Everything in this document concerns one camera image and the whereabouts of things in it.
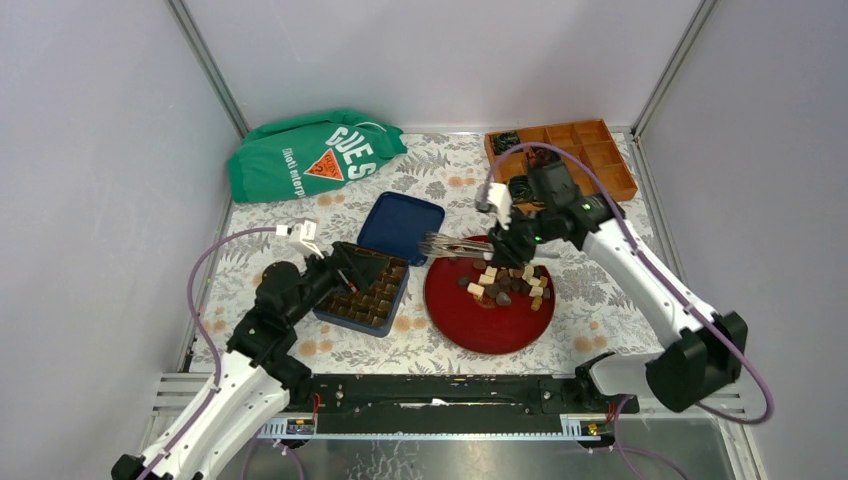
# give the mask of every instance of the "floral pattern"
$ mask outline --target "floral pattern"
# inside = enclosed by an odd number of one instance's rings
[[[629,162],[624,135],[613,136]],[[387,190],[444,207],[442,233],[463,237],[485,232],[492,219],[478,213],[472,200],[488,169],[483,135],[413,134],[404,135],[403,141],[408,154],[343,189],[286,202],[234,205],[228,233],[312,219],[319,225],[319,246],[326,248],[336,240],[355,242],[374,200]],[[656,250],[641,195],[622,206],[637,232]],[[556,310],[545,333],[519,352],[482,355],[445,338],[424,306],[425,265],[411,268],[403,303],[387,337],[330,325],[309,314],[296,326],[298,342],[291,354],[320,373],[564,374],[607,350],[659,350],[647,321],[603,269],[570,244],[554,242],[544,248],[560,255],[545,261],[556,283]],[[272,235],[242,237],[223,250],[202,310],[203,324],[221,351],[253,305],[265,267],[280,260],[304,267],[303,259]],[[210,352],[199,339],[190,371],[212,368]]]

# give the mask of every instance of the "metal utensil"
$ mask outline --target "metal utensil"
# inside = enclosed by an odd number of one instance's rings
[[[491,243],[451,237],[438,232],[425,232],[418,242],[418,250],[429,257],[465,257],[491,260],[494,248]],[[559,258],[557,253],[536,251],[536,258]]]

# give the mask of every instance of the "orange tray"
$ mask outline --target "orange tray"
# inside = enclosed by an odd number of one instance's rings
[[[617,202],[625,202],[636,195],[638,188],[630,170],[624,163],[624,158],[610,135],[603,120],[587,120],[574,123],[560,123],[542,127],[522,128],[486,134],[486,154],[489,165],[497,160],[495,154],[495,139],[502,134],[515,133],[521,142],[544,142],[555,145],[577,157],[589,167],[601,180],[601,183],[612,194]],[[529,149],[511,154],[498,167],[495,180],[506,183],[516,175],[525,175]],[[565,162],[568,171],[574,177],[574,183],[580,187],[583,195],[597,193],[598,189],[574,162]],[[529,203],[519,204],[524,212],[538,210]]]

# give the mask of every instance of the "blue lid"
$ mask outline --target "blue lid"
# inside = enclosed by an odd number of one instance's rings
[[[424,232],[438,232],[445,209],[424,200],[385,192],[371,208],[356,243],[365,248],[405,258],[420,266],[427,256],[418,251]]]

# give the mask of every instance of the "white wall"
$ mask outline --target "white wall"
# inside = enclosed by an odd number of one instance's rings
[[[0,1],[0,478],[107,478],[238,144],[162,1]]]
[[[683,267],[750,326],[777,479],[845,478],[848,3],[722,2],[644,138]]]
[[[353,107],[404,128],[630,125],[698,0],[190,0],[251,126]]]

